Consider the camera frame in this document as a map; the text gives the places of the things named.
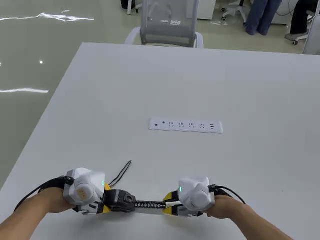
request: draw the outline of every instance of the white power strip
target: white power strip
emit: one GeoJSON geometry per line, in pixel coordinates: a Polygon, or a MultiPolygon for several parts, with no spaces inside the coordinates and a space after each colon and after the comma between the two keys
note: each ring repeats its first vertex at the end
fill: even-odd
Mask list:
{"type": "Polygon", "coordinates": [[[172,120],[153,117],[149,121],[150,130],[169,130],[222,134],[223,128],[220,121],[194,121],[194,120],[172,120]]]}

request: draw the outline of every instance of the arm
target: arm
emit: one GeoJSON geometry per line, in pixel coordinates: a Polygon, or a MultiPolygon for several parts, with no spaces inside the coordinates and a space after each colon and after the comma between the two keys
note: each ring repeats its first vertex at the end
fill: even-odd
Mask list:
{"type": "Polygon", "coordinates": [[[231,219],[248,240],[292,240],[251,207],[228,196],[215,196],[215,205],[206,213],[208,217],[231,219]]]}
{"type": "Polygon", "coordinates": [[[0,239],[28,240],[47,213],[60,213],[72,208],[63,199],[63,190],[57,187],[44,189],[26,199],[16,211],[0,224],[0,239]]]}

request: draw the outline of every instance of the office chair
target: office chair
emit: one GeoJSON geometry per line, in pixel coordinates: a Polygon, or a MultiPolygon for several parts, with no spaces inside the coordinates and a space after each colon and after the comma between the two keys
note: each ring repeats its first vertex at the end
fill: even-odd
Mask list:
{"type": "Polygon", "coordinates": [[[141,43],[170,44],[203,48],[203,37],[196,32],[199,0],[143,0],[141,26],[129,33],[124,44],[133,44],[140,33],[141,43]]]}
{"type": "Polygon", "coordinates": [[[302,53],[320,55],[320,15],[312,19],[308,37],[306,39],[302,53]]]}
{"type": "Polygon", "coordinates": [[[247,8],[246,6],[244,6],[244,1],[245,0],[238,0],[235,2],[231,2],[228,4],[228,7],[225,8],[221,8],[221,12],[223,12],[221,20],[225,21],[226,20],[226,16],[227,15],[232,15],[234,16],[236,14],[237,11],[240,12],[242,18],[243,18],[243,22],[245,23],[247,21],[247,17],[245,14],[245,9],[247,8]]]}
{"type": "MultiPolygon", "coordinates": [[[[308,14],[309,16],[311,16],[311,17],[308,19],[308,23],[311,22],[311,25],[312,25],[312,22],[313,22],[315,16],[319,15],[319,12],[320,12],[320,0],[318,0],[318,3],[317,3],[317,5],[316,5],[315,12],[309,11],[309,10],[306,11],[306,14],[308,14]]],[[[305,34],[305,35],[298,36],[295,40],[292,41],[292,44],[293,44],[293,45],[297,45],[300,40],[307,39],[307,38],[308,38],[308,35],[309,35],[309,32],[307,32],[307,34],[305,34]]]]}

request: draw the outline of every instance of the leg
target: leg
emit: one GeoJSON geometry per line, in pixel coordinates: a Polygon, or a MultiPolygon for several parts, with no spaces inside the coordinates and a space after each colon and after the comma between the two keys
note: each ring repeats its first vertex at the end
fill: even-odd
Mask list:
{"type": "Polygon", "coordinates": [[[255,0],[253,2],[249,15],[244,24],[245,31],[248,34],[253,35],[256,33],[260,19],[264,14],[267,2],[268,0],[255,0]]]}
{"type": "Polygon", "coordinates": [[[278,10],[282,0],[268,0],[264,13],[257,28],[258,32],[262,35],[267,35],[272,19],[278,10]]]}
{"type": "Polygon", "coordinates": [[[290,34],[302,34],[307,32],[308,14],[306,11],[310,10],[315,12],[317,3],[317,0],[299,0],[296,3],[291,20],[290,34]]]}

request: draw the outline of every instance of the person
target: person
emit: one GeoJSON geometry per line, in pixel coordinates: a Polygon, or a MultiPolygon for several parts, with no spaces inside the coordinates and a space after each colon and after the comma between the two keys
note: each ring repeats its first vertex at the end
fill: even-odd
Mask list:
{"type": "Polygon", "coordinates": [[[318,0],[298,0],[292,15],[290,33],[284,36],[286,39],[294,41],[296,38],[308,34],[307,10],[315,13],[317,4],[318,0]]]}
{"type": "MultiPolygon", "coordinates": [[[[207,216],[231,219],[248,240],[291,240],[248,205],[225,195],[216,195],[214,199],[214,206],[205,211],[207,216]]],[[[0,239],[28,240],[47,213],[60,213],[72,207],[64,200],[62,189],[44,189],[26,199],[0,224],[0,239]]]]}
{"type": "Polygon", "coordinates": [[[265,36],[268,33],[272,19],[282,0],[254,0],[244,28],[247,34],[254,35],[259,32],[265,36]]]}

